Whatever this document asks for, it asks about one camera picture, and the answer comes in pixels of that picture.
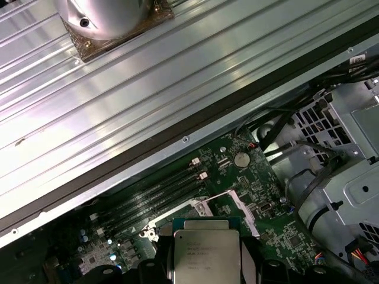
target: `screw hole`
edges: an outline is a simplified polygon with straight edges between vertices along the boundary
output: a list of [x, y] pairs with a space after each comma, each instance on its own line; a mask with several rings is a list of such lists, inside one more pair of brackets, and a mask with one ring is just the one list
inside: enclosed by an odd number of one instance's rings
[[81, 19], [80, 25], [83, 28], [88, 27], [88, 25], [89, 25], [88, 19]]

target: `capacitor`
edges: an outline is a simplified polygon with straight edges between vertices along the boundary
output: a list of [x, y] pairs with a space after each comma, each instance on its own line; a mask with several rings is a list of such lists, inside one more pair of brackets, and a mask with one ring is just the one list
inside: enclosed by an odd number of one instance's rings
[[284, 196], [282, 196], [280, 197], [279, 201], [280, 203], [285, 204], [287, 202], [287, 199]]

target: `screw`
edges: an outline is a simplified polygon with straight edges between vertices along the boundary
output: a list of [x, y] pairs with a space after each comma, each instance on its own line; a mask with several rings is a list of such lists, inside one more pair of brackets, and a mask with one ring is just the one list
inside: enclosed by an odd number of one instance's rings
[[88, 19], [84, 18], [84, 19], [81, 19], [79, 24], [81, 25], [81, 27], [85, 28], [85, 27], [88, 27], [89, 21]]
[[270, 261], [268, 262], [268, 264], [269, 264], [270, 266], [272, 266], [272, 267], [278, 267], [278, 266], [280, 265], [280, 263], [277, 262], [276, 260], [270, 260]]
[[322, 267], [314, 267], [313, 271], [318, 273], [318, 274], [326, 274], [326, 270]]

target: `wire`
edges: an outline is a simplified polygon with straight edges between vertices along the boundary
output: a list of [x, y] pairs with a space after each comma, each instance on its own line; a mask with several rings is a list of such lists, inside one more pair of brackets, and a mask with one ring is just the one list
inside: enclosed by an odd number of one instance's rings
[[359, 260], [362, 260], [356, 253], [351, 253], [351, 255], [354, 256], [355, 258], [359, 259]]
[[359, 255], [359, 257], [362, 259], [362, 261], [366, 265], [370, 265], [370, 261], [367, 259], [367, 257], [365, 257], [365, 255], [361, 252], [360, 249], [356, 249], [355, 252], [356, 252], [357, 255]]
[[354, 274], [353, 276], [354, 276], [355, 280], [358, 280], [358, 282], [359, 282], [359, 281], [363, 281], [363, 279], [364, 279], [362, 273], [358, 269], [351, 267], [348, 262], [341, 259], [334, 252], [332, 252], [327, 247], [325, 247], [318, 239], [316, 239], [315, 236], [313, 234], [311, 234], [311, 232], [307, 229], [305, 223], [303, 222], [303, 220], [300, 218], [300, 215], [299, 215], [299, 210], [300, 210], [301, 206], [303, 205], [304, 201], [308, 198], [308, 196], [313, 192], [313, 190], [315, 188], [317, 188], [317, 186], [319, 186], [340, 165], [341, 165], [340, 159], [337, 159], [337, 158], [332, 159], [330, 161], [330, 163], [328, 165], [326, 165], [320, 171], [320, 173], [313, 179], [313, 181], [309, 184], [309, 186], [301, 194], [301, 196], [297, 202], [297, 206], [295, 207], [295, 210], [294, 210], [294, 219], [295, 219], [297, 225], [303, 231], [303, 233], [305, 233], [305, 235], [307, 235], [311, 240], [313, 240], [315, 245], [322, 248], [323, 255], [325, 257], [330, 256], [330, 258], [332, 260], [335, 260], [336, 262], [340, 263], [341, 265], [343, 265], [344, 267], [349, 269], [349, 271]]
[[265, 156], [266, 157], [270, 157], [270, 156], [273, 156], [273, 155], [278, 154], [280, 152], [286, 151], [289, 148], [292, 148], [292, 144], [291, 143], [287, 143], [287, 144], [285, 144], [285, 145], [283, 145], [283, 146], [281, 146], [281, 147], [279, 147], [279, 148], [277, 148], [277, 149], [275, 149], [273, 151], [266, 152]]
[[320, 260], [325, 260], [325, 257], [319, 257], [318, 259], [316, 259], [314, 262], [315, 265], [318, 265]]
[[296, 175], [290, 177], [290, 179], [288, 180], [288, 182], [285, 184], [285, 187], [284, 187], [284, 196], [287, 200], [290, 200], [288, 198], [288, 188], [290, 188], [290, 184], [291, 182], [296, 179], [296, 178], [299, 178], [300, 176], [302, 176], [303, 174], [305, 174], [306, 172], [309, 172], [311, 175], [313, 176], [316, 176], [316, 174], [311, 170], [311, 169], [304, 169], [300, 172], [298, 172]]
[[322, 256], [322, 253], [319, 253], [318, 255], [316, 255], [316, 256], [314, 257], [314, 259], [318, 259], [320, 256]]
[[324, 152], [324, 153], [326, 153], [328, 155], [331, 155], [331, 156], [335, 156], [336, 155], [336, 152], [334, 152], [333, 150], [325, 148], [325, 147], [323, 147], [321, 145], [318, 145], [316, 143], [311, 143], [311, 142], [303, 141], [303, 140], [297, 140], [296, 143], [297, 144], [302, 144], [302, 145], [309, 146], [309, 147], [311, 147], [311, 148], [313, 148], [315, 150]]
[[319, 212], [317, 212], [312, 220], [310, 221], [309, 223], [309, 227], [308, 227], [308, 230], [312, 233], [313, 231], [313, 228], [314, 228], [314, 225], [316, 225], [317, 221], [320, 219], [320, 217], [322, 215], [324, 215], [325, 213], [327, 213], [329, 211], [329, 208], [327, 206], [325, 206], [324, 208], [322, 208]]

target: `green circuit board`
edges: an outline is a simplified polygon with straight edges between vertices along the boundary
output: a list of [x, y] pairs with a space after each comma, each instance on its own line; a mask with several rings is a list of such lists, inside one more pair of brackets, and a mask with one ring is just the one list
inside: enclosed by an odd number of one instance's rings
[[[261, 149], [247, 142], [252, 140], [248, 130], [242, 130], [239, 138], [223, 135], [89, 206], [81, 225], [89, 240], [83, 242], [81, 237], [81, 248], [74, 253], [83, 260], [82, 272], [101, 264], [117, 264], [125, 272], [138, 260], [153, 257], [153, 243], [141, 237], [141, 230], [188, 200], [221, 195], [207, 203], [212, 214], [240, 217], [241, 235], [251, 235], [244, 212], [227, 191], [235, 191], [252, 213], [265, 258], [278, 259], [298, 272], [312, 265], [313, 244], [298, 229], [291, 207], [280, 202], [284, 194], [277, 177]], [[184, 206], [156, 223], [157, 234], [172, 234], [174, 217], [199, 214], [193, 206]]]

